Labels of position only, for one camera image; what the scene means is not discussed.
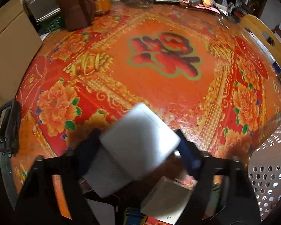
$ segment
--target jar of honey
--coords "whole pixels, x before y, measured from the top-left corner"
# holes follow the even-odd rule
[[[96,13],[95,15],[103,15],[110,11],[111,9],[111,1],[110,0],[94,0],[96,5]]]

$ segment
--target brown mug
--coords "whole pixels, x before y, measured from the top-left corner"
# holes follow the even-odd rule
[[[56,0],[68,31],[87,27],[95,19],[94,0]]]

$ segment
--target small cardboard box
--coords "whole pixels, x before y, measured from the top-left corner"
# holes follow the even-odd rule
[[[140,211],[162,222],[175,224],[185,209],[192,190],[162,177],[142,201]]]
[[[29,21],[21,0],[0,8],[0,97],[14,98],[42,40]]]

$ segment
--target round table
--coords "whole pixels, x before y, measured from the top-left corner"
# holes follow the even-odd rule
[[[218,20],[177,6],[117,3],[92,26],[48,35],[17,93],[19,152],[1,157],[12,204],[37,155],[62,155],[138,102],[201,150],[246,164],[281,112],[281,85],[247,32]],[[54,179],[61,213],[69,216]]]

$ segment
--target wooden chair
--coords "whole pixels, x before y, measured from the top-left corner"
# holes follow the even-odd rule
[[[244,28],[250,30],[265,45],[281,68],[281,42],[276,38],[273,32],[260,19],[251,14],[244,16],[239,23]],[[263,32],[266,32],[274,41],[272,45],[269,44],[267,39],[263,36]]]

